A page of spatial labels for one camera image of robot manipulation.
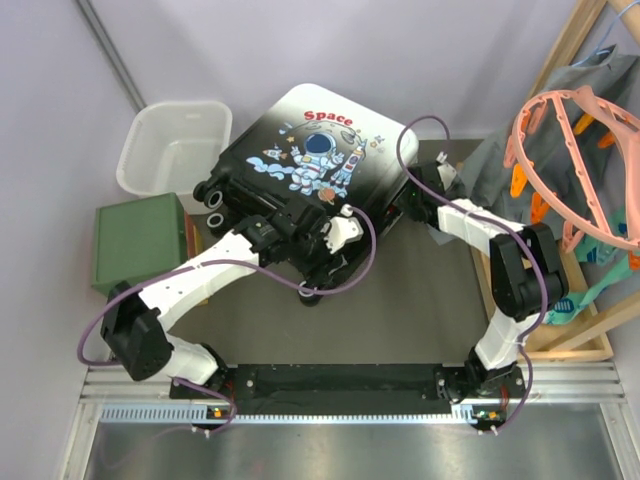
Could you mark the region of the white black space suitcase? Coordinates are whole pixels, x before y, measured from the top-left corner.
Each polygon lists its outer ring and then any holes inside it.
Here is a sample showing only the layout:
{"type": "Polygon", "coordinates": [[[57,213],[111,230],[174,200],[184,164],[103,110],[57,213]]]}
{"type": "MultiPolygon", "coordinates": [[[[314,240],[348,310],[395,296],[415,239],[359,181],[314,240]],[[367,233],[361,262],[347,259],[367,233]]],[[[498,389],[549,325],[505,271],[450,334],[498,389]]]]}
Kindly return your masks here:
{"type": "Polygon", "coordinates": [[[219,156],[193,197],[210,209],[209,229],[224,234],[242,219],[269,216],[307,197],[337,216],[348,204],[363,227],[327,270],[297,270],[298,297],[315,306],[342,287],[402,213],[394,200],[417,159],[416,134],[401,123],[315,84],[289,90],[219,156]]]}

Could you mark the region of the white plastic basket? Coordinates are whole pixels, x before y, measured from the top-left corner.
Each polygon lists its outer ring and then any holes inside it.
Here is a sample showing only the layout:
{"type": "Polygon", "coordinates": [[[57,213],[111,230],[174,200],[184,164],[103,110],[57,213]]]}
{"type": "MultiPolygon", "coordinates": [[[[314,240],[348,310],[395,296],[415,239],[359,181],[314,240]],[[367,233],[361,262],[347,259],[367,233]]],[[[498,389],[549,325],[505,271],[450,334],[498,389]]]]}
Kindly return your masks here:
{"type": "Polygon", "coordinates": [[[208,209],[193,198],[230,141],[233,115],[214,100],[149,105],[134,118],[116,167],[116,180],[139,198],[174,193],[185,211],[208,209]]]}

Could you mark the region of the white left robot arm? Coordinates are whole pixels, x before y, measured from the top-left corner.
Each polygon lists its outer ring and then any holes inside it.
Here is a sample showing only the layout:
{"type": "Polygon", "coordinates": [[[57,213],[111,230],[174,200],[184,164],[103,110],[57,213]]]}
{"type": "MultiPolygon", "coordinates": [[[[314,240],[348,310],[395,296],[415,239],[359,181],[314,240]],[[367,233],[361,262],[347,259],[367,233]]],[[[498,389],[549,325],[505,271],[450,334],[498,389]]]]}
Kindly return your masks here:
{"type": "Polygon", "coordinates": [[[162,374],[196,385],[207,384],[223,368],[209,347],[169,334],[186,313],[258,267],[294,254],[320,258],[333,252],[328,235],[338,218],[305,201],[294,200],[264,217],[248,216],[203,253],[127,297],[118,285],[118,303],[104,316],[101,335],[134,381],[162,374]]]}

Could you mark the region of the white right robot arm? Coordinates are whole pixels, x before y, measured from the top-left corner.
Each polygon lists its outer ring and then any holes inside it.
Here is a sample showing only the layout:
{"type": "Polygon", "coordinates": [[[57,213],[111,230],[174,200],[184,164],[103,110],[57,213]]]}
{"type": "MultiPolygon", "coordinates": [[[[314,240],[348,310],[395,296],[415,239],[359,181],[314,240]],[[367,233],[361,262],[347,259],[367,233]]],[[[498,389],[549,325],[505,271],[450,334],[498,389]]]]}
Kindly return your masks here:
{"type": "Polygon", "coordinates": [[[406,214],[464,241],[490,264],[494,313],[464,362],[467,392],[500,388],[514,376],[530,334],[568,292],[551,229],[508,221],[465,198],[445,197],[437,162],[400,167],[408,177],[406,214]]]}

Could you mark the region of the grey shirt on hanger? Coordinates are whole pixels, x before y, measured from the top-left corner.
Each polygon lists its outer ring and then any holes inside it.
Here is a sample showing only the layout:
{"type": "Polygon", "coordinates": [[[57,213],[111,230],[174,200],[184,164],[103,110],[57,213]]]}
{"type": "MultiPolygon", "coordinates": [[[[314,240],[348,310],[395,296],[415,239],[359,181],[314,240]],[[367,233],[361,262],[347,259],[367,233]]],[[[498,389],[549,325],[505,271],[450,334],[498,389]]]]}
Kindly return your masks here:
{"type": "MultiPolygon", "coordinates": [[[[575,90],[588,85],[595,95],[626,107],[638,81],[639,57],[622,54],[617,46],[612,45],[579,66],[556,69],[542,89],[575,90]]],[[[512,125],[507,124],[477,146],[462,163],[461,172],[447,187],[446,196],[451,200],[468,198],[507,220],[528,224],[534,189],[528,184],[519,197],[513,198],[509,192],[512,173],[504,167],[506,142],[511,130],[512,125]]],[[[576,137],[596,188],[603,184],[611,152],[609,148],[600,149],[597,146],[597,137],[604,133],[605,126],[596,122],[576,137]]],[[[534,133],[526,136],[524,148],[545,184],[572,210],[581,215],[587,214],[589,209],[585,194],[576,177],[553,110],[544,114],[534,133]]]]}

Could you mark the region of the green drawer box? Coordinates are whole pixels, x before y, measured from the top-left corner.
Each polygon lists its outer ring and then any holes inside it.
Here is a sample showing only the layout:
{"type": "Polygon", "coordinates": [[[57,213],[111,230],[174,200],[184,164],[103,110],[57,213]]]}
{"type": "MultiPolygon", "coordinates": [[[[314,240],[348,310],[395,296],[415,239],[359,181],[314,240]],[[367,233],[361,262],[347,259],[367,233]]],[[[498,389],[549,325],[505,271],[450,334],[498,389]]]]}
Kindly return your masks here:
{"type": "Polygon", "coordinates": [[[202,237],[174,193],[96,210],[91,286],[108,295],[180,267],[204,251],[202,237]]]}

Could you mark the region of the white teal sock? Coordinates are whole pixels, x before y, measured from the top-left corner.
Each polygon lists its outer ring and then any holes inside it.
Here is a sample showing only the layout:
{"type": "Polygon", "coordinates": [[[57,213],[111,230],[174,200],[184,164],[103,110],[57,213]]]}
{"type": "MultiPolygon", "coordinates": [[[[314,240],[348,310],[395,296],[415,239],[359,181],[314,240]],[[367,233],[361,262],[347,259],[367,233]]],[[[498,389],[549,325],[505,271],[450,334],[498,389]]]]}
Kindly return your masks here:
{"type": "Polygon", "coordinates": [[[561,326],[572,322],[583,310],[583,296],[572,292],[559,300],[546,314],[543,321],[546,325],[561,326]]]}

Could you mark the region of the pink round clip hanger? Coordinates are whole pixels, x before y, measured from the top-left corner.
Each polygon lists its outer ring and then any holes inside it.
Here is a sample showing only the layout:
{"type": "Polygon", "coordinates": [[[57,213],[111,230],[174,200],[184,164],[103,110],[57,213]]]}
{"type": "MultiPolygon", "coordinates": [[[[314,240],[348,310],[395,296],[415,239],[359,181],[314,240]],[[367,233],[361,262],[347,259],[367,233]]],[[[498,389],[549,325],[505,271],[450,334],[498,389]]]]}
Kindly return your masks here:
{"type": "Polygon", "coordinates": [[[596,96],[590,86],[582,86],[576,90],[546,91],[528,100],[515,117],[503,164],[506,168],[515,168],[511,182],[512,196],[519,196],[524,186],[531,184],[541,198],[540,204],[532,205],[532,215],[538,221],[550,209],[563,218],[564,251],[575,249],[582,237],[589,235],[634,255],[639,253],[639,119],[622,107],[596,96]],[[566,111],[567,101],[575,103],[587,116],[585,121],[579,122],[583,127],[588,127],[595,121],[606,127],[606,138],[616,147],[624,163],[627,222],[627,233],[624,235],[614,233],[609,226],[576,139],[581,131],[572,124],[566,111]],[[568,151],[571,166],[585,195],[590,217],[576,213],[547,186],[525,151],[527,136],[536,132],[549,107],[554,109],[552,118],[561,131],[560,143],[568,151]]]}

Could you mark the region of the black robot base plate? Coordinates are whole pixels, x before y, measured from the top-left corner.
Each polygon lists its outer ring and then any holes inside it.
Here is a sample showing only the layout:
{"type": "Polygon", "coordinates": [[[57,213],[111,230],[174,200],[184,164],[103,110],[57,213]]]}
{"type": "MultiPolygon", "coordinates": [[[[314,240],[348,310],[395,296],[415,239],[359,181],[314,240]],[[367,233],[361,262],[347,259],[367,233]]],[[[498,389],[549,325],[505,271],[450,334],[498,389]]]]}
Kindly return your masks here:
{"type": "Polygon", "coordinates": [[[444,413],[467,399],[504,406],[505,386],[480,389],[464,368],[441,364],[241,364],[207,387],[242,415],[444,413]]]}

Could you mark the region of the wooden clothes rack frame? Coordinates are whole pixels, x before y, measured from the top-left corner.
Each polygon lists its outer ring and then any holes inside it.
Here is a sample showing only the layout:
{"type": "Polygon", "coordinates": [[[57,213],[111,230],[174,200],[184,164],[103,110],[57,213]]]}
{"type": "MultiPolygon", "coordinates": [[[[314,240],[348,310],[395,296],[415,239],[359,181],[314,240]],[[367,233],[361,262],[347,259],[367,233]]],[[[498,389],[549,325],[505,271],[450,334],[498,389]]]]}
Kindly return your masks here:
{"type": "MultiPolygon", "coordinates": [[[[603,11],[610,6],[621,16],[622,23],[634,39],[639,38],[639,12],[625,1],[578,1],[563,29],[552,46],[542,70],[539,72],[528,99],[537,97],[551,73],[566,66],[584,43],[590,30],[603,11]]],[[[587,283],[575,257],[575,248],[587,233],[578,225],[563,226],[559,244],[560,259],[569,285],[586,291],[587,283]]],[[[634,293],[612,307],[598,311],[589,302],[573,321],[563,326],[540,326],[530,334],[529,356],[534,361],[589,362],[613,357],[607,332],[627,323],[639,315],[639,295],[634,293]]]]}

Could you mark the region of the aluminium rail frame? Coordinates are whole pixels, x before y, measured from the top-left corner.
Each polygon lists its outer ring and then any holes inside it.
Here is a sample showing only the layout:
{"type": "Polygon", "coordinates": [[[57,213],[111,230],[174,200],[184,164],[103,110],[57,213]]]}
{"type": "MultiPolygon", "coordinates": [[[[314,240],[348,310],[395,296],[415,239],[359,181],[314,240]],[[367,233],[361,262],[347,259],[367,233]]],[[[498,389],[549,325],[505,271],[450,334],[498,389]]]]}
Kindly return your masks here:
{"type": "Polygon", "coordinates": [[[201,388],[173,384],[155,375],[143,382],[122,368],[92,367],[80,394],[84,411],[104,422],[276,425],[463,425],[476,430],[508,428],[536,405],[596,404],[604,417],[611,448],[625,479],[639,476],[639,431],[627,412],[626,395],[611,361],[520,361],[506,382],[504,406],[487,398],[454,403],[444,413],[409,415],[242,415],[231,398],[201,388]]]}

